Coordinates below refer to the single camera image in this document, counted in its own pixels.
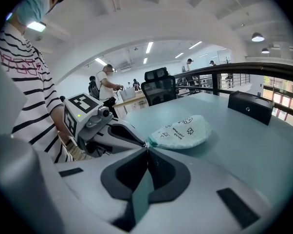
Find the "chair headrest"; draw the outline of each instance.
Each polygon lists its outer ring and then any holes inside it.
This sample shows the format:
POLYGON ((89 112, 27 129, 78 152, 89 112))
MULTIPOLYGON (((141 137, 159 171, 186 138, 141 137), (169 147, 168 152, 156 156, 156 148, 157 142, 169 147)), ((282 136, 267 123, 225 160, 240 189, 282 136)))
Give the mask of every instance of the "chair headrest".
POLYGON ((164 68, 159 68, 159 69, 146 72, 145 80, 151 81, 151 80, 155 80, 155 79, 166 77, 166 76, 168 76, 168 71, 166 67, 164 67, 164 68))

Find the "white t-shirt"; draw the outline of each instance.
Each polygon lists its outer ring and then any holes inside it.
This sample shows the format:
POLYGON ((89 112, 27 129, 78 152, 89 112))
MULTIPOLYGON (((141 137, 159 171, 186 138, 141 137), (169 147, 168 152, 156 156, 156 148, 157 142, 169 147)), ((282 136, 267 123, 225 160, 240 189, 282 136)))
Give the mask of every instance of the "white t-shirt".
POLYGON ((103 71, 98 72, 98 74, 96 75, 96 85, 97 88, 100 90, 99 99, 101 101, 106 101, 114 96, 114 92, 113 89, 107 88, 105 85, 101 83, 103 79, 108 79, 107 74, 103 71))
POLYGON ((12 130, 14 138, 25 140, 33 149, 48 153, 54 163, 73 161, 50 117, 52 110, 63 104, 46 63, 29 40, 9 23, 0 31, 0 64, 27 97, 12 130))
POLYGON ((183 72, 183 69, 185 71, 190 71, 190 67, 189 67, 189 64, 186 62, 185 65, 182 66, 182 72, 183 72))

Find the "backpack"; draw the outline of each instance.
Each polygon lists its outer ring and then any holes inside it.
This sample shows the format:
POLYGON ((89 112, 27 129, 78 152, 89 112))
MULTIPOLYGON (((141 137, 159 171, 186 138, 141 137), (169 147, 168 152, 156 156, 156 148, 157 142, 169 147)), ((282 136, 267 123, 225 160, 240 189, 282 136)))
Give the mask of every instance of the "backpack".
POLYGON ((100 96, 100 89, 98 89, 97 87, 97 84, 96 84, 96 78, 97 78, 97 75, 96 77, 94 78, 94 80, 92 80, 90 83, 89 83, 89 89, 90 89, 90 95, 92 97, 95 97, 96 99, 99 99, 99 96, 100 96))

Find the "black box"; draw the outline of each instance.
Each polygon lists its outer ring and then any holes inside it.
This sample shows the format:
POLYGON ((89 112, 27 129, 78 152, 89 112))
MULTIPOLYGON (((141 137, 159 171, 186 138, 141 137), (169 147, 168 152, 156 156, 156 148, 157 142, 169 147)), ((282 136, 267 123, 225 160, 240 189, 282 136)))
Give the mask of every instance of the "black box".
POLYGON ((248 93, 235 91, 230 94, 228 108, 239 111, 269 125, 274 101, 248 93))

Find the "black handrail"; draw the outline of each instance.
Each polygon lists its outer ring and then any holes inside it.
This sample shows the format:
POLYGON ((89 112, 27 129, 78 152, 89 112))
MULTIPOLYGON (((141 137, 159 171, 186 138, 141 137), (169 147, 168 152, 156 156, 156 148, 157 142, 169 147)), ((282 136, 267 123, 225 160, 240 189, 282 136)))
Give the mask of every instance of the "black handrail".
MULTIPOLYGON (((196 93, 199 90, 212 91, 214 95, 219 93, 230 94, 233 91, 220 89, 219 74, 247 74, 247 75, 261 75, 271 76, 275 78, 285 79, 293 81, 293 66, 280 63, 265 63, 265 62, 241 62, 241 63, 228 63, 218 66, 205 67, 201 69, 195 69, 174 75, 176 79, 190 76, 212 75, 212 88, 201 87, 199 85, 193 86, 176 86, 178 90, 182 88, 190 89, 190 92, 178 95, 181 97, 185 94, 196 93)), ((189 81, 182 81, 177 84, 186 83, 189 81)), ((293 109, 283 106, 279 103, 275 103, 275 108, 282 110, 293 116, 293 109)))

